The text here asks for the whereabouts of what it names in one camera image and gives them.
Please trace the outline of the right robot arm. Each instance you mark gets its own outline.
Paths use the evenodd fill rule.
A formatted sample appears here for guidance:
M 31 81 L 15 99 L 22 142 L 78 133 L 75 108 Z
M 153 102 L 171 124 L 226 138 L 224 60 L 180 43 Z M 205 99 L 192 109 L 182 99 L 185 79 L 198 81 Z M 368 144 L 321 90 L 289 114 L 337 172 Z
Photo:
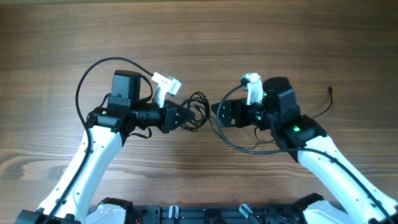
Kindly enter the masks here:
M 277 153 L 287 152 L 313 173 L 340 203 L 334 207 L 318 194 L 293 204 L 293 223 L 397 223 L 397 201 L 362 175 L 339 151 L 327 131 L 302 115 L 289 79 L 262 81 L 256 73 L 241 78 L 245 99 L 228 95 L 211 107 L 218 129 L 253 125 L 269 130 Z

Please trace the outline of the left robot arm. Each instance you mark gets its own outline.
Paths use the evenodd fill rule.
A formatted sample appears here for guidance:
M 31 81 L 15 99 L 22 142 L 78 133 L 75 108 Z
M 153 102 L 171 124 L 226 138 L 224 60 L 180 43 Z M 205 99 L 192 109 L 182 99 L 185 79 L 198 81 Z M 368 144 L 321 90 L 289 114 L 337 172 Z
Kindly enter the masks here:
M 172 76 L 116 70 L 107 106 L 90 112 L 88 128 L 63 176 L 36 211 L 22 210 L 16 223 L 140 223 L 127 200 L 106 198 L 89 211 L 91 201 L 110 162 L 135 136 L 135 129 L 153 127 L 169 133 L 194 118 L 194 113 L 170 100 L 181 82 Z

